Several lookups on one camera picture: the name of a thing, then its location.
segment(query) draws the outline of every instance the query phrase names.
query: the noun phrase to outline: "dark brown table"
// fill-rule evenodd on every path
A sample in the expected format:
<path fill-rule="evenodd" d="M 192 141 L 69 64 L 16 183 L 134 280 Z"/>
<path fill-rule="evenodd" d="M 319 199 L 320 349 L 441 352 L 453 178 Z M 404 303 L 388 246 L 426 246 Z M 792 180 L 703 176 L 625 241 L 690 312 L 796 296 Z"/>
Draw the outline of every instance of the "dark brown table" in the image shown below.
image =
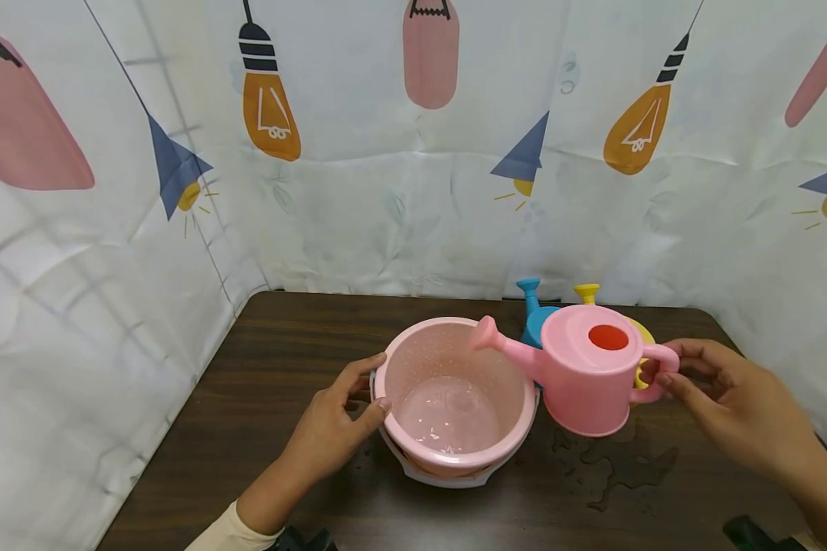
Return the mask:
<path fill-rule="evenodd" d="M 714 338 L 688 308 L 618 308 L 658 342 Z M 493 315 L 519 335 L 523 302 L 262 292 L 217 351 L 99 549 L 184 549 L 279 456 L 312 394 L 346 362 L 439 315 Z M 770 533 L 804 524 L 780 488 L 733 465 L 671 401 L 636 407 L 611 439 L 559 429 L 541 409 L 518 454 L 485 487 L 444 491 L 404 477 L 379 436 L 294 512 L 307 537 L 339 549 L 733 551 L 724 522 L 749 514 Z"/>

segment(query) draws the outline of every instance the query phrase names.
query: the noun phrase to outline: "pink light bulb print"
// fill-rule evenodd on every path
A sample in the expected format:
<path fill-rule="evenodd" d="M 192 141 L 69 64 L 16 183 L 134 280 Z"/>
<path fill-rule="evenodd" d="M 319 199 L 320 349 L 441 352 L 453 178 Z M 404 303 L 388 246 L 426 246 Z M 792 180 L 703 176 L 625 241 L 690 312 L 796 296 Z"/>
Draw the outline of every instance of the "pink light bulb print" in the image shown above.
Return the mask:
<path fill-rule="evenodd" d="M 456 92 L 456 9 L 450 0 L 410 0 L 401 30 L 407 96 L 421 108 L 443 108 Z"/>
<path fill-rule="evenodd" d="M 827 88 L 827 43 L 825 44 L 821 53 L 818 54 L 818 59 L 812 65 L 812 69 L 802 79 L 799 88 L 796 89 L 794 97 L 790 100 L 787 106 L 787 111 L 784 112 L 784 122 L 790 128 L 801 123 L 803 118 L 809 114 L 809 111 L 815 106 L 815 103 L 821 97 L 821 94 Z"/>
<path fill-rule="evenodd" d="M 0 181 L 30 191 L 95 185 L 92 168 L 37 77 L 1 36 Z"/>

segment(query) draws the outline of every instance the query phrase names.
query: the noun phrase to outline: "cream sleeve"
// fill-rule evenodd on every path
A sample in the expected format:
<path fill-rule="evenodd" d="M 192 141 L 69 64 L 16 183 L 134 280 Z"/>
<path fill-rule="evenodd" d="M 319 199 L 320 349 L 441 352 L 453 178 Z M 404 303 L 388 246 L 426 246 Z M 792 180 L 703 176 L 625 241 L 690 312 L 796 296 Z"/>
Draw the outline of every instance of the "cream sleeve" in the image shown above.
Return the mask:
<path fill-rule="evenodd" d="M 264 536 L 246 527 L 236 512 L 236 503 L 224 511 L 205 532 L 187 547 L 187 551 L 264 551 L 269 549 L 285 529 L 272 536 Z"/>

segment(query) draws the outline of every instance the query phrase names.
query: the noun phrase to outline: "finger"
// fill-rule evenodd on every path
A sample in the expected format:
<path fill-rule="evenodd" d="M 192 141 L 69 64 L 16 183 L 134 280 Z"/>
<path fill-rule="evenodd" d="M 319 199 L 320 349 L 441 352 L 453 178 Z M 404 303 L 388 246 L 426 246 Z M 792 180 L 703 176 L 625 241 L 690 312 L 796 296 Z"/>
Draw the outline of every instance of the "finger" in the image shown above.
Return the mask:
<path fill-rule="evenodd" d="M 349 396 L 353 396 L 354 394 L 363 393 L 363 391 L 367 391 L 368 395 L 371 394 L 371 378 L 370 377 L 359 377 L 357 381 L 349 387 Z"/>
<path fill-rule="evenodd" d="M 655 380 L 655 374 L 659 371 L 659 362 L 656 360 L 647 360 L 640 366 L 640 380 L 646 384 L 652 384 Z"/>
<path fill-rule="evenodd" d="M 712 373 L 705 373 L 703 369 L 704 366 L 693 366 L 693 360 L 703 362 L 703 360 L 695 360 L 693 358 L 681 359 L 680 373 L 683 373 L 688 378 L 691 378 L 693 381 L 698 381 L 699 383 L 714 384 L 714 382 L 717 380 L 716 375 L 713 375 Z"/>
<path fill-rule="evenodd" d="M 371 402 L 371 390 L 360 390 L 357 393 L 352 393 L 347 400 L 369 404 Z"/>
<path fill-rule="evenodd" d="M 337 389 L 340 393 L 348 394 L 359 377 L 377 369 L 380 365 L 383 365 L 384 361 L 386 361 L 386 353 L 380 352 L 369 358 L 351 362 L 337 377 L 337 381 L 332 384 L 332 388 Z"/>
<path fill-rule="evenodd" d="M 369 435 L 373 434 L 374 430 L 380 428 L 380 425 L 388 416 L 391 410 L 391 402 L 388 398 L 380 398 L 372 402 L 368 409 L 364 410 L 361 417 L 353 422 L 351 426 L 351 433 L 355 439 L 355 445 L 360 445 Z"/>
<path fill-rule="evenodd" d="M 723 346 L 717 341 L 700 340 L 700 338 L 679 338 L 676 341 L 671 341 L 665 344 L 666 347 L 673 349 L 680 358 L 698 358 L 708 365 L 715 366 L 719 370 L 726 369 L 728 366 L 737 366 L 742 364 L 744 358 L 735 350 Z"/>
<path fill-rule="evenodd" d="M 707 360 L 702 358 L 690 358 L 682 356 L 680 358 L 680 369 L 698 373 L 705 379 L 714 379 L 717 373 L 720 372 L 720 367 L 715 364 L 710 364 Z"/>
<path fill-rule="evenodd" d="M 710 427 L 718 416 L 723 414 L 723 407 L 711 400 L 707 394 L 680 373 L 659 373 L 655 378 L 674 398 L 684 403 L 702 428 Z"/>

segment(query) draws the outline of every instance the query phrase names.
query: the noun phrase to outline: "white curtain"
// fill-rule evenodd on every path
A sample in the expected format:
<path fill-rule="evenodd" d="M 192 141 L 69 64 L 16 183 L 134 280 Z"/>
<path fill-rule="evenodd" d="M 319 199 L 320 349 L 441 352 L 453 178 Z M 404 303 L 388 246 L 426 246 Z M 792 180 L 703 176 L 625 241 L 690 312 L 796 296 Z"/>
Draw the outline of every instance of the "white curtain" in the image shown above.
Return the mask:
<path fill-rule="evenodd" d="M 96 545 L 259 289 L 703 308 L 827 441 L 827 2 L 247 7 L 0 0 L 0 549 Z"/>

